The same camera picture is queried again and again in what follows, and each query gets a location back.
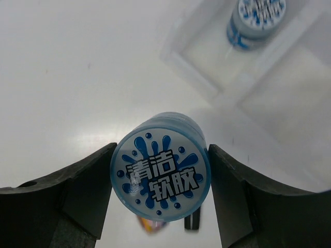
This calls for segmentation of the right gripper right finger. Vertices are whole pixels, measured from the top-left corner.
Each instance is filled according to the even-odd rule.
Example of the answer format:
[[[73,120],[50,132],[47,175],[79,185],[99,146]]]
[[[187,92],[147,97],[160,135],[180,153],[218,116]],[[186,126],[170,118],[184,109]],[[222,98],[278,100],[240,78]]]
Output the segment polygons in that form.
[[[273,180],[217,145],[208,153],[223,247],[330,247],[330,191]]]

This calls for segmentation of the blue slime jar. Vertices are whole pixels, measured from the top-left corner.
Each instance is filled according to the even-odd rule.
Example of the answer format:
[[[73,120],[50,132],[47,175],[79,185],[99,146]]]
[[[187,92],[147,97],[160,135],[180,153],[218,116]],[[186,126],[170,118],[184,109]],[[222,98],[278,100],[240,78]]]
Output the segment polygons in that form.
[[[171,222],[193,214],[211,184],[201,128],[181,113],[153,116],[118,143],[110,179],[121,203],[142,218]]]
[[[286,1],[237,1],[227,25],[229,43],[243,51],[263,46],[280,26],[286,10]]]

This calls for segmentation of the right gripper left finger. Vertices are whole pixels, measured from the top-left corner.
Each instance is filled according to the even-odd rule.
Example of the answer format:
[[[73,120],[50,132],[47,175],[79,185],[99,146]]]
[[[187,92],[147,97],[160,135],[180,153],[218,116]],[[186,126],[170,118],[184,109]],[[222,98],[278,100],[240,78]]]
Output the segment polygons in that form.
[[[46,176],[1,188],[1,247],[94,247],[112,191],[116,143]]]

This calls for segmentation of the blue highlighter marker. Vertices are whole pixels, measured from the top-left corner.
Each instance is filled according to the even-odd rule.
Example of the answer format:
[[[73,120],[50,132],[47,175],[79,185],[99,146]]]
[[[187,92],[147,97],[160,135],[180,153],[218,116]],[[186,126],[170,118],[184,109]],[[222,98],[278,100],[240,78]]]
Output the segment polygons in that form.
[[[189,231],[198,231],[200,229],[201,207],[193,214],[184,218],[184,228]]]

